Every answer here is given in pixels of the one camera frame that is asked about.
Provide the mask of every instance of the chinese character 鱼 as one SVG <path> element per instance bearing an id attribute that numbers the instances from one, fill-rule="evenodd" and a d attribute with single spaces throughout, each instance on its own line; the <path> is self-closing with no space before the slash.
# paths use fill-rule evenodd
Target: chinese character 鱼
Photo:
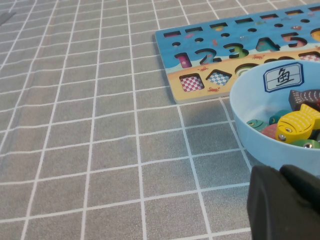
<path id="1" fill-rule="evenodd" d="M 286 84 L 292 80 L 294 80 L 294 79 L 290 79 L 290 72 L 286 71 L 286 69 L 282 67 L 282 68 L 280 68 L 279 73 L 278 73 L 278 84 L 276 86 L 277 87 L 281 86 L 281 85 Z"/>

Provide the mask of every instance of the blue puzzle board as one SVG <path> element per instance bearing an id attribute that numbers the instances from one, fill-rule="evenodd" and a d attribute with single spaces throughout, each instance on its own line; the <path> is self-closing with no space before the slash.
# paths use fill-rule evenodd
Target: blue puzzle board
<path id="1" fill-rule="evenodd" d="M 260 64 L 320 62 L 319 22 L 314 3 L 159 30 L 155 38 L 175 101 L 189 103 L 227 96 L 240 75 Z M 190 77 L 204 87 L 186 91 Z"/>

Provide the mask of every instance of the plastic bowl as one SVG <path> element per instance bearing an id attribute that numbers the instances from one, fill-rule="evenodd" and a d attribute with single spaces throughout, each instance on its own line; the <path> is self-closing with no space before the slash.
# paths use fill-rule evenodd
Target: plastic bowl
<path id="1" fill-rule="evenodd" d="M 287 72 L 292 81 L 287 81 Z M 269 62 L 252 68 L 235 81 L 230 92 L 230 105 L 239 138 L 253 157 L 277 170 L 284 164 L 291 164 L 320 175 L 320 149 L 277 141 L 246 123 L 252 119 L 268 123 L 277 111 L 292 110 L 288 100 L 290 90 L 312 89 L 320 89 L 320 63 L 311 61 Z"/>

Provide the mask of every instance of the blue checkered diamond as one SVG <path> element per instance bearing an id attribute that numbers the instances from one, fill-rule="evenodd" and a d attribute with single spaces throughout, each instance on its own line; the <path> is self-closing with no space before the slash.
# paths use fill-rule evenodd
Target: blue checkered diamond
<path id="1" fill-rule="evenodd" d="M 224 86 L 229 81 L 230 77 L 227 75 L 224 75 L 222 73 L 214 72 L 212 75 L 208 78 L 208 81 L 210 81 L 213 84 L 217 84 L 220 86 Z"/>

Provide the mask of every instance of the black object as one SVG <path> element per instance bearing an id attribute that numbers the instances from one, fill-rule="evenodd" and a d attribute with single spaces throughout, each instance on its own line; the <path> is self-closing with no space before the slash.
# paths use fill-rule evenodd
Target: black object
<path id="1" fill-rule="evenodd" d="M 0 26 L 4 24 L 6 21 L 8 21 L 13 15 L 15 15 L 15 12 L 4 12 L 0 15 Z"/>
<path id="2" fill-rule="evenodd" d="M 254 166 L 247 212 L 252 240 L 320 240 L 320 179 L 293 165 Z"/>

